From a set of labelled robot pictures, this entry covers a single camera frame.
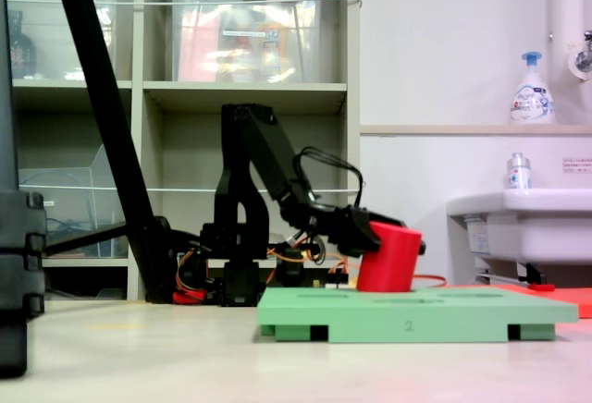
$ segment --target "wall label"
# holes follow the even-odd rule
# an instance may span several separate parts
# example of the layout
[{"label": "wall label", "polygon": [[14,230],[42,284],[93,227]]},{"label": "wall label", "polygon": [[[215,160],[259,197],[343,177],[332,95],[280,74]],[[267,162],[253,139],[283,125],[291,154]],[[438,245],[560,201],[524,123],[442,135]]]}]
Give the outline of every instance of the wall label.
[{"label": "wall label", "polygon": [[563,158],[564,174],[592,174],[592,158]]}]

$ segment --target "white sink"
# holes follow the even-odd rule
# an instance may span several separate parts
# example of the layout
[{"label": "white sink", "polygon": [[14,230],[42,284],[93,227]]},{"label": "white sink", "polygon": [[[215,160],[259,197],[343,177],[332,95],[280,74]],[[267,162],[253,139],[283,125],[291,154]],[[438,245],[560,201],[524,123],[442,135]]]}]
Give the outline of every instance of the white sink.
[{"label": "white sink", "polygon": [[592,264],[592,189],[506,189],[450,201],[447,213],[485,258]]}]

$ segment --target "green foam board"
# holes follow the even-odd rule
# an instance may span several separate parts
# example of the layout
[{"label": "green foam board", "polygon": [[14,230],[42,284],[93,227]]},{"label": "green foam board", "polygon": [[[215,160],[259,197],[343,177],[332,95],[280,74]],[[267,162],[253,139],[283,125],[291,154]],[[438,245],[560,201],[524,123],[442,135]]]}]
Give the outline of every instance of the green foam board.
[{"label": "green foam board", "polygon": [[403,294],[270,287],[257,308],[262,336],[332,343],[552,340],[577,306],[510,290],[427,288]]}]

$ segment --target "clear plastic container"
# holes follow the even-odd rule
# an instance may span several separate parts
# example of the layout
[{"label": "clear plastic container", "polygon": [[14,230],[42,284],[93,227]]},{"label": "clear plastic container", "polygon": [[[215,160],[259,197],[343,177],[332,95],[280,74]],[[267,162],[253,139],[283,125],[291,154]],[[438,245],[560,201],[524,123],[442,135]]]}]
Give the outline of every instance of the clear plastic container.
[{"label": "clear plastic container", "polygon": [[[131,78],[132,6],[95,0],[118,79]],[[84,80],[66,12],[60,3],[8,1],[13,77]]]},{"label": "clear plastic container", "polygon": [[[63,237],[75,236],[124,221],[104,146],[101,146],[89,167],[21,169],[18,171],[18,177],[21,189],[30,189],[43,195],[49,244]],[[128,239],[120,237],[54,257],[127,256]]]},{"label": "clear plastic container", "polygon": [[197,1],[173,0],[173,80],[320,82],[319,1]]}]

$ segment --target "red cylinder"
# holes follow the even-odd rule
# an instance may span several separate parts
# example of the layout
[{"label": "red cylinder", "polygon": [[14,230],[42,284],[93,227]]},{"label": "red cylinder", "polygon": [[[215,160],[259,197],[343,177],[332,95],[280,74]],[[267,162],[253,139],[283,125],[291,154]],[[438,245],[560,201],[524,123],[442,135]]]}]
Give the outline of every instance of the red cylinder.
[{"label": "red cylinder", "polygon": [[357,289],[361,292],[409,292],[422,234],[406,227],[371,222],[380,237],[378,252],[362,258]]}]

